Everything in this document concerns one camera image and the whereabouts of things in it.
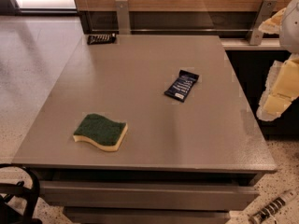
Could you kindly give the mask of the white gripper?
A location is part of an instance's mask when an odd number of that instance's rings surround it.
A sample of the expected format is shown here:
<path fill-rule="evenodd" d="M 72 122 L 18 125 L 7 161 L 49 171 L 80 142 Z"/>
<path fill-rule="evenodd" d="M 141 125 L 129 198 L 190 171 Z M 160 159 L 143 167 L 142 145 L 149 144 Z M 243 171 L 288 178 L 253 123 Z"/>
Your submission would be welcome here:
<path fill-rule="evenodd" d="M 285 62 L 273 62 L 256 112 L 259 120 L 273 121 L 299 97 L 299 0 L 291 0 L 286 8 L 263 21 L 258 30 L 279 34 L 280 46 L 292 53 Z"/>

